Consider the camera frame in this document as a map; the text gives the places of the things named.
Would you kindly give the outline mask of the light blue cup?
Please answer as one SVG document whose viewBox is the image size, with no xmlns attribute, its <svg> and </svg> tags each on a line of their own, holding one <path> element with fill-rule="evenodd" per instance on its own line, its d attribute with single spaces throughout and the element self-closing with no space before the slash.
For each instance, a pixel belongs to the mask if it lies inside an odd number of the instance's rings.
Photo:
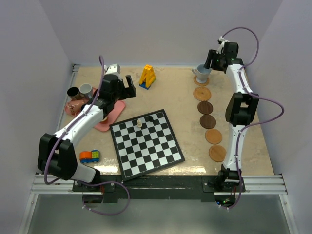
<svg viewBox="0 0 312 234">
<path fill-rule="evenodd" d="M 195 80 L 199 84 L 204 84 L 208 81 L 208 77 L 211 71 L 211 68 L 204 67 L 204 63 L 199 64 L 197 67 L 192 69 L 192 73 L 195 75 Z"/>
</svg>

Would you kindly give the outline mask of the grey printed mug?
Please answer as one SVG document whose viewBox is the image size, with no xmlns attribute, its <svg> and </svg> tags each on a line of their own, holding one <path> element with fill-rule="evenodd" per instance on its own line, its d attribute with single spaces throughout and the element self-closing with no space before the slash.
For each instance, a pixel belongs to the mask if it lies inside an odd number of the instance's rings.
<svg viewBox="0 0 312 234">
<path fill-rule="evenodd" d="M 84 83 L 79 87 L 80 93 L 85 99 L 91 99 L 93 97 L 93 87 L 89 83 Z"/>
</svg>

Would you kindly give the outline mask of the woven rattan coaster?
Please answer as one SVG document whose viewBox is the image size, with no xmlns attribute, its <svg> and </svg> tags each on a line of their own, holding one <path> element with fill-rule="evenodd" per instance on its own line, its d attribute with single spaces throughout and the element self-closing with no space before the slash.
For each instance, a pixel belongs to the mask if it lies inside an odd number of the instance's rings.
<svg viewBox="0 0 312 234">
<path fill-rule="evenodd" d="M 206 86 L 209 84 L 210 80 L 208 76 L 204 76 L 204 77 L 194 76 L 193 81 L 198 86 Z"/>
<path fill-rule="evenodd" d="M 210 90 L 206 87 L 197 87 L 193 91 L 193 96 L 199 101 L 208 101 L 212 94 Z"/>
</svg>

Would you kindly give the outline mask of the dark wooden coaster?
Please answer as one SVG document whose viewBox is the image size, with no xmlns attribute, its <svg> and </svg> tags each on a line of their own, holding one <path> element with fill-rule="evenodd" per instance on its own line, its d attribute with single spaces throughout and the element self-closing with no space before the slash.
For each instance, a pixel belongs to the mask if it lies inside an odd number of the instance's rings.
<svg viewBox="0 0 312 234">
<path fill-rule="evenodd" d="M 199 120 L 200 125 L 205 129 L 212 129 L 216 126 L 216 119 L 212 115 L 203 115 Z"/>
<path fill-rule="evenodd" d="M 213 105 L 208 102 L 208 101 L 201 101 L 198 105 L 197 105 L 197 109 L 200 113 L 202 113 L 203 115 L 209 115 L 213 112 Z"/>
</svg>

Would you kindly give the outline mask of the black white chessboard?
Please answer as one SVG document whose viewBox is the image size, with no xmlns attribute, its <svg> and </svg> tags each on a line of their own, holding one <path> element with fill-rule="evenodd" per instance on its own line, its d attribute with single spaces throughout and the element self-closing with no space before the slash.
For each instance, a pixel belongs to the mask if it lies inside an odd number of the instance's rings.
<svg viewBox="0 0 312 234">
<path fill-rule="evenodd" d="M 148 122 L 148 116 L 154 118 Z M 142 127 L 137 127 L 140 119 Z M 185 161 L 164 109 L 110 125 L 123 181 L 160 171 Z"/>
</svg>

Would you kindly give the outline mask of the light wooden coaster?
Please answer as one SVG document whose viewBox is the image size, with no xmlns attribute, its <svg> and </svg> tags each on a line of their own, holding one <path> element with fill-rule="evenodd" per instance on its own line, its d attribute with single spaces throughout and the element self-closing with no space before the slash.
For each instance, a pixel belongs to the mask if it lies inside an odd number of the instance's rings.
<svg viewBox="0 0 312 234">
<path fill-rule="evenodd" d="M 215 162 L 222 162 L 226 156 L 226 150 L 223 146 L 213 145 L 209 149 L 209 156 Z"/>
<path fill-rule="evenodd" d="M 210 144 L 219 144 L 223 139 L 222 133 L 217 129 L 208 129 L 205 138 Z"/>
</svg>

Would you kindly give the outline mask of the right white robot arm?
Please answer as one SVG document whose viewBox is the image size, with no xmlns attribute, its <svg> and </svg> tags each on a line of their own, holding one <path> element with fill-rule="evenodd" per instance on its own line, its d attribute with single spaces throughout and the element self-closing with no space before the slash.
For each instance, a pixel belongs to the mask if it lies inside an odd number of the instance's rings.
<svg viewBox="0 0 312 234">
<path fill-rule="evenodd" d="M 229 123 L 229 145 L 221 169 L 215 179 L 208 182 L 218 192 L 230 192 L 243 186 L 241 178 L 241 153 L 247 126 L 254 120 L 259 98 L 252 97 L 246 79 L 244 63 L 238 58 L 236 42 L 219 39 L 219 47 L 209 50 L 205 68 L 224 72 L 231 80 L 234 93 L 226 108 Z"/>
</svg>

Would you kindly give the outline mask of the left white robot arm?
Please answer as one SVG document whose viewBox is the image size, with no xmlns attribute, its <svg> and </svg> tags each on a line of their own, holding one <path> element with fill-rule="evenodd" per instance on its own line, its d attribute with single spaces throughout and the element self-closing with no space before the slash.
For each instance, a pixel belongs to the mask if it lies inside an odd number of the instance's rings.
<svg viewBox="0 0 312 234">
<path fill-rule="evenodd" d="M 126 76 L 126 81 L 127 87 L 120 76 L 104 75 L 97 91 L 68 125 L 52 135 L 44 134 L 40 138 L 37 164 L 39 170 L 45 175 L 52 174 L 63 180 L 82 181 L 89 191 L 100 188 L 99 171 L 78 162 L 75 146 L 113 111 L 117 101 L 136 96 L 136 88 L 130 75 Z"/>
</svg>

